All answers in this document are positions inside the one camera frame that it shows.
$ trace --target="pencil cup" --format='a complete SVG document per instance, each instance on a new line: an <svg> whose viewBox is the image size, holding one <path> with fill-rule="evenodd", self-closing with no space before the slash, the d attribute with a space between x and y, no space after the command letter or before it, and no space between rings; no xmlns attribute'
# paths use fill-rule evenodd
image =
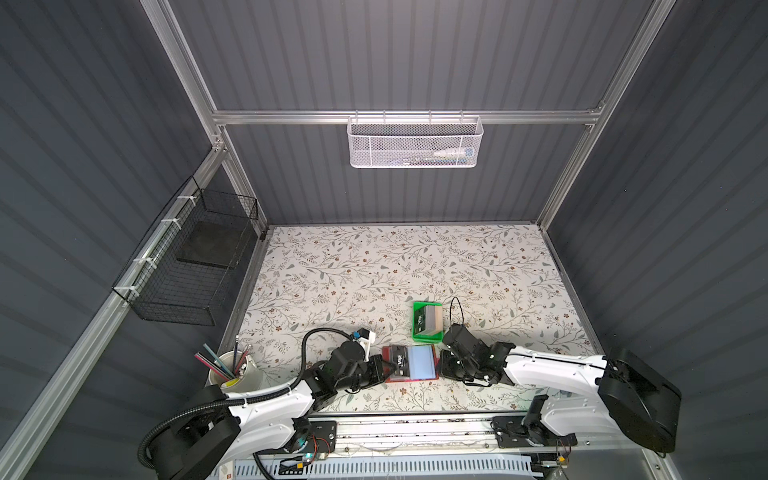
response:
<svg viewBox="0 0 768 480"><path fill-rule="evenodd" d="M219 358L221 358L221 361L224 363L224 365L232 368L232 355L232 352L227 352L223 355L220 355ZM241 352L237 353L237 362L240 361L242 355L243 354ZM261 381L263 378L264 372L259 370L259 368L256 366L256 363L253 361L253 357L251 357L250 354L246 355L245 369L242 375L239 375L237 378L235 378L236 381L231 380L227 382L213 371L208 372L208 381L212 384L220 386L221 391L224 393L244 393L258 390L261 387Z"/></svg>

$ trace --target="floral tablecloth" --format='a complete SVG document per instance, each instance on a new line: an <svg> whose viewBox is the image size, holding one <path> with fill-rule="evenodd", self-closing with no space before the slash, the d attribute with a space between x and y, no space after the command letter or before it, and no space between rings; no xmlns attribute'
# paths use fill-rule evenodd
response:
<svg viewBox="0 0 768 480"><path fill-rule="evenodd" d="M372 353L378 353L381 346L414 343L414 300L443 303L447 316L453 296L469 329L488 344L594 353L541 233L527 225L277 227L240 342L250 346L272 386L296 375L307 330L366 327L376 332ZM456 306L453 321L461 322ZM332 333L310 339L308 362L327 359L343 341ZM340 392L326 410L525 410L542 391L447 379L390 383L356 395Z"/></svg>

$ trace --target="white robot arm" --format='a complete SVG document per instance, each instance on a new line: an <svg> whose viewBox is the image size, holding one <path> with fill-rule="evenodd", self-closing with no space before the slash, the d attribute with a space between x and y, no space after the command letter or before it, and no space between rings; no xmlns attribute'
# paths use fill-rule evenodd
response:
<svg viewBox="0 0 768 480"><path fill-rule="evenodd" d="M501 342L489 347L457 323L443 343L444 377L467 385L500 382L576 394L536 396L515 426L516 435L546 443L572 441L572 434L623 432L655 452L674 450L680 390L627 350L606 357L541 353Z"/></svg>
<svg viewBox="0 0 768 480"><path fill-rule="evenodd" d="M347 341L327 361L306 369L308 337L328 331ZM226 395L215 385L200 390L186 410L149 431L139 445L139 462L153 468L159 480L191 480L254 452L300 450L314 433L308 414L331 403L340 389L358 392L389 377L392 366L381 355L369 354L375 339L376 334L367 329L352 334L330 328L310 330L302 341L302 368L293 382Z"/></svg>
<svg viewBox="0 0 768 480"><path fill-rule="evenodd" d="M310 435L307 415L328 405L338 389L361 389L386 380L394 370L369 354L368 330L348 335L330 359L301 369L290 384L224 395L217 386L200 391L187 410L152 429L139 447L139 461L159 480L188 480L214 467L267 449L297 452ZM541 445L573 445L581 433L623 432L656 452L674 450L680 391L626 350L616 355L566 356L540 353L511 343L486 346L463 325L451 325L440 357L443 377L466 385L496 383L547 386L575 396L535 396L515 437ZM261 468L260 460L255 455Z"/></svg>

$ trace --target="green tray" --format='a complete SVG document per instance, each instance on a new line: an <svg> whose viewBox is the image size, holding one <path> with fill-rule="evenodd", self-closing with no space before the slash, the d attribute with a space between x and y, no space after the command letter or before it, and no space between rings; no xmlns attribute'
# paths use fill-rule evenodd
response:
<svg viewBox="0 0 768 480"><path fill-rule="evenodd" d="M442 303L433 303L433 302L414 302L413 303L413 314L411 317L411 338L414 339L416 342L421 342L421 343L440 343L442 342L443 332L437 333L435 335L416 335L414 333L414 330L416 330L416 310L422 308L424 305L442 306Z"/></svg>

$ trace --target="colored pencil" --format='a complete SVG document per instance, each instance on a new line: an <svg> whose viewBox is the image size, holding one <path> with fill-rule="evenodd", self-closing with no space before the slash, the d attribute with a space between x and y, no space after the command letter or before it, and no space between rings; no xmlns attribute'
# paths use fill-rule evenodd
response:
<svg viewBox="0 0 768 480"><path fill-rule="evenodd" d="M243 365L243 363L245 362L245 357L246 357L247 355L248 355L248 349L245 349L245 350L243 350L243 353L242 353L242 354L240 354L240 361L239 361L239 362L237 362L237 366L235 367L235 372L239 372L239 371L240 371L240 367L241 367L241 366Z"/></svg>
<svg viewBox="0 0 768 480"><path fill-rule="evenodd" d="M210 355L214 358L214 362L216 362L221 367L221 369L224 371L224 373L232 376L232 378L235 378L235 374L230 372L230 369L227 368L226 365L224 365L224 362L222 362L221 359L219 358L219 356L216 353L214 353L213 350L210 349L208 344L204 343L203 346L205 347L205 350L208 350L208 353L210 353Z"/></svg>
<svg viewBox="0 0 768 480"><path fill-rule="evenodd" d="M237 335L235 335L235 348L232 350L232 373L237 374Z"/></svg>
<svg viewBox="0 0 768 480"><path fill-rule="evenodd" d="M211 370L213 373L217 374L218 376L220 376L221 378L223 378L225 381L230 381L230 380L231 380L230 378L228 378L228 377L227 377L227 376L224 374L224 372L222 372L221 370L219 370L219 369L218 369L218 368L217 368L217 367L216 367L214 364L210 363L210 362L208 361L208 359L207 359L207 358L205 358L204 356L202 356L202 355L200 354L200 352L198 352L198 353L195 353L195 355L194 355L194 358L196 358L196 359L200 360L200 362L201 362L203 365L205 365L206 367L208 367L208 368L209 368L209 369L210 369L210 370Z"/></svg>

